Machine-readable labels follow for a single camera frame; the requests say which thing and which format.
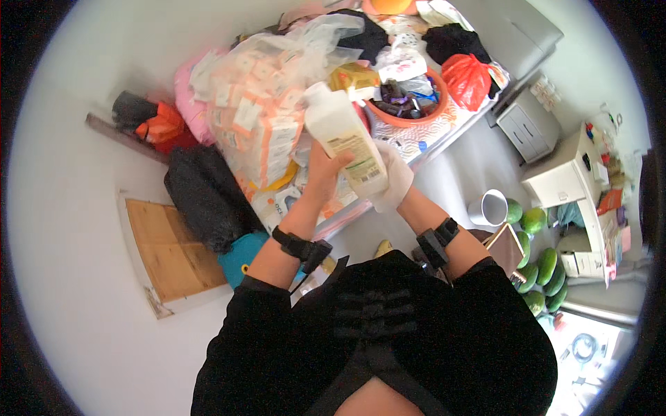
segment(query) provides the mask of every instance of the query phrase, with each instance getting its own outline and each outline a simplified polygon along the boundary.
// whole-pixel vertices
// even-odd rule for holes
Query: hand
[[[395,210],[405,198],[414,181],[414,173],[407,163],[402,160],[398,149],[381,140],[375,140],[374,144],[386,165],[388,189],[372,195],[369,199],[374,205],[375,211],[388,212]]]
[[[313,140],[308,163],[308,184],[302,198],[313,201],[321,209],[335,195],[338,172],[353,160],[354,154],[349,150],[331,159],[322,145]]]

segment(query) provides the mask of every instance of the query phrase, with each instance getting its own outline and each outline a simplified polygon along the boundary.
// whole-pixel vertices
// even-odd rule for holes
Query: teal object
[[[567,204],[558,206],[557,221],[560,228],[564,228],[572,222],[578,228],[585,228],[583,214],[581,214],[581,209],[578,208],[578,203],[576,202],[568,202]]]
[[[268,241],[268,234],[265,232],[245,234],[231,243],[231,250],[228,253],[217,255],[217,263],[222,266],[226,281],[232,289],[235,290],[243,281],[247,267],[266,241]],[[294,281],[299,282],[304,276],[305,273],[299,270]]]

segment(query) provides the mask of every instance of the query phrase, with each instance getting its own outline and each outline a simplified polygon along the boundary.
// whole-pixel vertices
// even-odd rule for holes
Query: black wristband
[[[416,238],[433,268],[438,269],[449,262],[444,248],[458,235],[458,231],[460,231],[458,223],[449,217],[437,227],[437,230],[428,228]]]
[[[285,234],[279,227],[273,229],[272,237],[280,243],[282,251],[298,258],[303,265],[303,272],[310,274],[331,253],[333,247],[325,240],[311,242],[295,234]]]

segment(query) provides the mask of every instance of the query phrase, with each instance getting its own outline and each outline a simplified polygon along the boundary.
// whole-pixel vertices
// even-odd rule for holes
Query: bottle label
[[[357,134],[336,137],[328,141],[335,154],[345,150],[354,153],[354,161],[345,166],[352,186],[361,185],[379,176],[382,171],[375,160],[366,139]]]

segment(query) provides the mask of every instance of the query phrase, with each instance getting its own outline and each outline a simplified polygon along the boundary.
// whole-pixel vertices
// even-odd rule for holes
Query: black sweater
[[[368,335],[373,330],[362,319],[340,312],[368,294],[384,299],[386,310],[407,308],[408,317],[386,314],[381,321],[404,330]],[[555,392],[552,345],[495,262],[482,260],[449,286],[394,250],[348,266],[293,308],[288,291],[246,277],[208,345],[192,414],[307,413],[368,343],[387,345],[407,378],[454,415],[542,415]]]

